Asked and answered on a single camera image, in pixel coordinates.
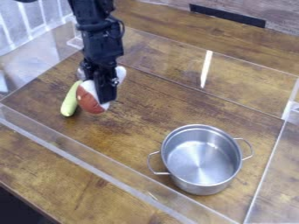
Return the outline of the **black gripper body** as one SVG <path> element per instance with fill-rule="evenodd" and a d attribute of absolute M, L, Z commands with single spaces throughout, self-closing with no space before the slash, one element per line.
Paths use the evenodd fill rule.
<path fill-rule="evenodd" d="M 79 25 L 78 28 L 82 32 L 85 60 L 95 64 L 95 72 L 99 69 L 115 69 L 118 57 L 125 54 L 122 40 L 125 31 L 121 26 L 110 25 L 91 30 Z"/>

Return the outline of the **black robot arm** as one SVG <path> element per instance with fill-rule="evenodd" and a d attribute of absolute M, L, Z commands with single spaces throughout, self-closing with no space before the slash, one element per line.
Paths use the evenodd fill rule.
<path fill-rule="evenodd" d="M 95 81 L 101 103 L 118 98 L 118 58 L 125 55 L 126 26 L 111 15 L 114 0 L 69 0 L 83 39 L 85 60 L 79 64 L 85 76 Z"/>

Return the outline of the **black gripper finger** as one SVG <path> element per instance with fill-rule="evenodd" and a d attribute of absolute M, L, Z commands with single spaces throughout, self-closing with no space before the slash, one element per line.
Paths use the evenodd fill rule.
<path fill-rule="evenodd" d="M 83 69 L 86 79 L 93 80 L 94 79 L 94 72 L 95 72 L 95 69 L 97 69 L 95 64 L 91 61 L 89 61 L 87 59 L 85 59 L 81 62 L 81 68 Z"/>
<path fill-rule="evenodd" d="M 94 74 L 98 99 L 102 104 L 118 98 L 118 74 L 115 69 L 98 70 Z"/>

